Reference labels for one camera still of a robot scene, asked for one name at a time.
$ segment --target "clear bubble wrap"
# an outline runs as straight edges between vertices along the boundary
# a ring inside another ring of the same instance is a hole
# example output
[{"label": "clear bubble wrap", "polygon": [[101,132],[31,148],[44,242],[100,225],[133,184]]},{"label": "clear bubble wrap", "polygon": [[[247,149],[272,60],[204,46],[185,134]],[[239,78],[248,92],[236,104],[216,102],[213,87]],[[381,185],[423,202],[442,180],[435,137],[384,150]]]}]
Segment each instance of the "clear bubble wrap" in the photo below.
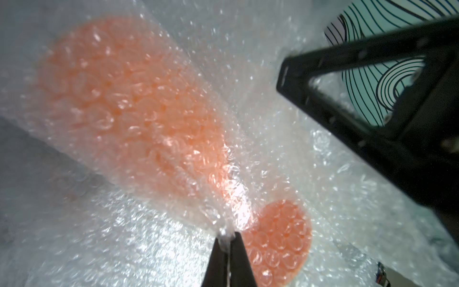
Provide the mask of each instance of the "clear bubble wrap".
[{"label": "clear bubble wrap", "polygon": [[456,286],[438,221],[275,92],[345,5],[3,1],[0,283],[199,286],[236,230],[260,286]]}]

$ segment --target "orange object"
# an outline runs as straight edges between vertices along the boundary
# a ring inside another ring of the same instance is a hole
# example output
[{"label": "orange object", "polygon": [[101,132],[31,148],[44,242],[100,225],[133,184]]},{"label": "orange object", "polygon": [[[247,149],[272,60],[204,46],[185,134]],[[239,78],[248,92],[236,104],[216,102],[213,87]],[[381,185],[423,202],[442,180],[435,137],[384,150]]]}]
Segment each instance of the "orange object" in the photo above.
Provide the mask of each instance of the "orange object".
[{"label": "orange object", "polygon": [[259,287],[284,286],[298,274],[308,258],[311,232],[311,221],[291,201],[276,201],[261,211],[257,224],[242,233]]},{"label": "orange object", "polygon": [[[46,95],[41,108],[49,140],[150,198],[199,204],[215,191],[234,200],[227,192],[225,130],[205,82],[165,32],[151,29],[140,19],[112,17],[56,44],[39,65],[37,83]],[[310,233],[293,203],[266,206],[259,226],[243,233],[260,286],[294,277],[307,258]]]}]

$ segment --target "black bracket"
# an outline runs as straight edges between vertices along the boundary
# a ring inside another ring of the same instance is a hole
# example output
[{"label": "black bracket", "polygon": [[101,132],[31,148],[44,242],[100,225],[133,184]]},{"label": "black bracket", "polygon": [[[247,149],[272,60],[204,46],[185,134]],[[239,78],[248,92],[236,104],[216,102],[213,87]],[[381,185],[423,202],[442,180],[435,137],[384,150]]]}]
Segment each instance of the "black bracket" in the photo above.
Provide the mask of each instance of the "black bracket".
[{"label": "black bracket", "polygon": [[[310,85],[326,73],[419,56],[425,67],[383,127]],[[276,88],[416,202],[459,219],[459,18],[288,57]],[[458,222],[447,226],[457,242]]]}]

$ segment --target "wavy line pattern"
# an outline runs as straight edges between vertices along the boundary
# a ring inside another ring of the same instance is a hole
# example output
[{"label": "wavy line pattern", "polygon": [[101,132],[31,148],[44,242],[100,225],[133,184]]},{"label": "wavy line pattern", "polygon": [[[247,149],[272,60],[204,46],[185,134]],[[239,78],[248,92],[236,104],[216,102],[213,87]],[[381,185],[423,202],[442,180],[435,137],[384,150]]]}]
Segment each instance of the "wavy line pattern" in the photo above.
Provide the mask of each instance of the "wavy line pattern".
[{"label": "wavy line pattern", "polygon": [[[457,14],[459,0],[355,0],[325,29],[329,45],[339,45],[408,25]],[[370,125],[383,126],[421,57],[369,65],[341,73],[356,112]]]}]

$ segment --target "black line pattern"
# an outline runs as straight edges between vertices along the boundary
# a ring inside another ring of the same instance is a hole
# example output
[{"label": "black line pattern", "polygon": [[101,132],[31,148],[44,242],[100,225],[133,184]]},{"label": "black line pattern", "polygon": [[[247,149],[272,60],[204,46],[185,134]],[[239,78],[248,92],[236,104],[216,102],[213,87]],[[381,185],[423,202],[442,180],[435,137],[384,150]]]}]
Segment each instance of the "black line pattern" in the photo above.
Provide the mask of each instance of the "black line pattern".
[{"label": "black line pattern", "polygon": [[[325,36],[330,45],[339,45],[458,10],[459,0],[355,0],[330,23]],[[383,126],[384,117],[423,66],[422,57],[399,59],[343,71],[341,79],[355,111],[370,125]]]}]

